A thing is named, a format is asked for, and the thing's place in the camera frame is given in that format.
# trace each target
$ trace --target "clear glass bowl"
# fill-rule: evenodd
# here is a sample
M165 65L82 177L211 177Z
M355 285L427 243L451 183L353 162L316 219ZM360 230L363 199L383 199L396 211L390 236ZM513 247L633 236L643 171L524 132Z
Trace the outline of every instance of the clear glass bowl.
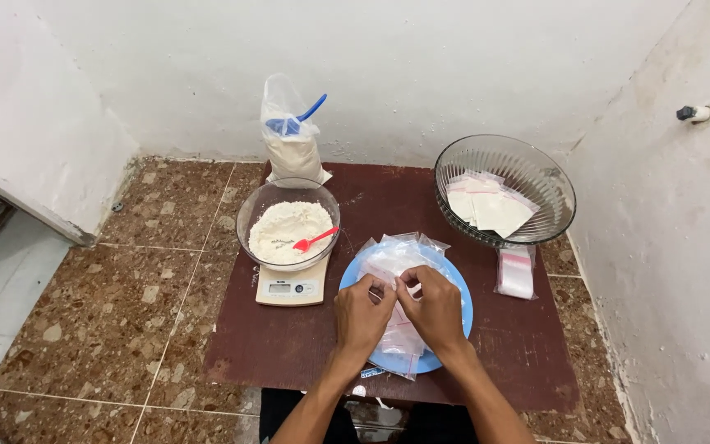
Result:
M451 211L446 186L465 169L488 171L506 179L504 185L521 192L541 209L508 238L480 231ZM521 247L552 240L574 220L577 197L563 170L537 148L512 137L476 134L448 145L435 164L435 196L448 223L496 248Z
M330 243L322 250L321 253L314 257L309 257L296 264L271 264L262 261L256 257L249 248L249 237L251 237L251 227L264 214L265 210L280 202L311 202L319 203L323 208L330 213L330 219L333 221L334 227L341 226L341 214L339 213L339 203L325 187L319 183L307 178L280 178L273 182L266 183L257 188L251 195L245 199L240 211L237 213L237 240L240 241L243 250L256 263L266 266L277 271L298 271L308 268L322 260L323 257L330 254L336 240L339 238L340 231L335 232L331 236Z

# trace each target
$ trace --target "digital kitchen scale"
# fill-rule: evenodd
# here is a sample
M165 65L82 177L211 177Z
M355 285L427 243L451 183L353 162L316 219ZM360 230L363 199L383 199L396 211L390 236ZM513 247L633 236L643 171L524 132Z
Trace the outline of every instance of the digital kitchen scale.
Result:
M301 307L322 303L325 292L325 272L330 254L315 265L300 271L276 271L259 267L256 301L279 307Z

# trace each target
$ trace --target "dark red table top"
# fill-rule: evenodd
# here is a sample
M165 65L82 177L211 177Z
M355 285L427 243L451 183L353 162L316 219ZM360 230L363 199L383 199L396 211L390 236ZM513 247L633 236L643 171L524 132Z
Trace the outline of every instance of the dark red table top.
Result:
M341 208L341 235L330 254L325 302L302 308L257 304L254 266L241 250L205 358L210 382L306 390L320 376L335 345L333 297L345 268L369 238L420 231L449 244L446 257L465 278L473 298L469 340L500 391L522 411L574 409L580 390L547 273L540 255L534 270L538 299L495 294L497 254L450 227L434 196L433 171L384 165L325 164L325 184ZM463 404L445 369L415 382L382 374L357 378L348 388L370 397Z

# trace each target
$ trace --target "terrazzo floor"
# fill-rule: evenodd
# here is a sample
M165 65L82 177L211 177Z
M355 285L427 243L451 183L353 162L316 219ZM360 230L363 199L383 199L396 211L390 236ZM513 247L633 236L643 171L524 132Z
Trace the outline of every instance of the terrazzo floor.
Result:
M0 364L11 443L258 441L258 388L204 382L202 360L263 164L148 159L99 243L72 247ZM628 443L592 301L565 236L541 247L581 389L574 412L525 412L543 442ZM346 403L361 439L407 415Z

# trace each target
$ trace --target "hand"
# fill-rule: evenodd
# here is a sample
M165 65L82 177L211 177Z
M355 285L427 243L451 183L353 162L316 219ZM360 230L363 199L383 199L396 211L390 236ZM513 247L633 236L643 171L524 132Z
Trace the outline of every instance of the hand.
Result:
M383 300L377 304L369 298L372 288L382 293ZM334 359L340 360L346 371L356 374L366 363L385 334L396 300L396 291L371 274L342 288L333 299L337 338Z
M407 283L418 280L423 298L413 300ZM440 361L469 346L461 328L461 295L437 270L418 266L396 278L396 292L410 322Z

